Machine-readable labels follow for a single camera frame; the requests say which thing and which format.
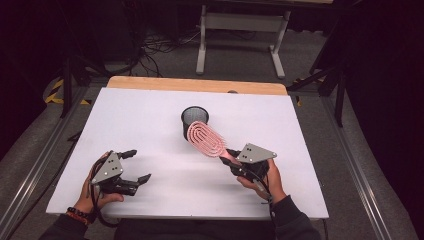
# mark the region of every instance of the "person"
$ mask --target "person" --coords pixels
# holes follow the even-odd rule
[[[282,186],[280,172],[274,163],[273,159],[268,160],[269,170],[267,177],[264,179],[265,184],[269,187],[272,196],[270,203],[271,218],[275,224],[275,236],[278,240],[282,239],[320,239],[319,232],[312,226],[306,214],[302,213],[294,204],[290,195],[287,195]],[[62,214],[39,238],[40,240],[82,240],[85,239],[84,235],[88,229],[88,225],[94,221],[90,219],[90,213],[93,211],[93,201],[87,197],[88,181],[90,176],[85,180],[79,199],[73,208],[68,208],[66,214]],[[237,181],[242,186],[256,191],[258,196],[263,199],[268,199],[268,196],[260,191],[258,186],[244,177],[238,176]],[[101,209],[106,204],[111,202],[123,202],[124,197],[121,194],[104,194],[102,198],[98,199],[98,207]],[[126,219],[121,220],[120,225],[115,233],[115,239],[142,239],[139,234],[131,233],[137,227],[131,224],[140,224],[137,221]],[[181,237],[175,239],[199,239],[195,236]]]

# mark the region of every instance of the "pink hairbrush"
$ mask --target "pink hairbrush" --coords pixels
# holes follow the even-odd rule
[[[224,157],[234,164],[241,165],[227,152],[223,138],[201,121],[190,124],[187,130],[187,141],[208,157]]]

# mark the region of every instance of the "white table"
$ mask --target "white table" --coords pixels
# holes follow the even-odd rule
[[[243,188],[219,159],[203,156],[183,138],[180,116],[194,105],[209,112],[209,125],[229,148],[241,150],[251,142],[276,152],[284,189],[299,209],[310,218],[328,218],[289,96],[114,88],[101,90],[47,213],[73,206],[89,169],[104,152],[136,149],[137,155],[122,160],[121,177],[152,177],[135,196],[107,205],[105,215],[269,219],[268,206],[254,191]]]

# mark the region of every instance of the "table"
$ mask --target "table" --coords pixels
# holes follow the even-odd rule
[[[272,95],[265,95],[267,88]],[[252,94],[254,90],[261,95]],[[148,173],[152,177],[135,196],[107,205],[105,215],[269,219],[268,206],[254,191],[244,189],[219,159],[203,156],[183,138],[180,115],[192,105],[209,112],[209,125],[223,135],[229,148],[241,149],[249,141],[279,154],[275,162],[285,191],[309,217],[328,218],[283,85],[134,77],[113,77],[101,90],[46,212],[60,214],[74,204],[90,167],[105,151],[136,149],[137,155],[122,160],[122,178],[135,181]]]

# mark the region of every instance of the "yellow and black tape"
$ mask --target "yellow and black tape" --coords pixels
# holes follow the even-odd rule
[[[56,98],[56,94],[59,91],[60,87],[63,85],[63,79],[59,79],[53,86],[52,90],[50,91],[49,96],[46,98],[46,103],[58,103],[63,104],[64,101],[62,98]],[[88,99],[81,100],[81,104],[84,105],[91,105],[93,101]]]

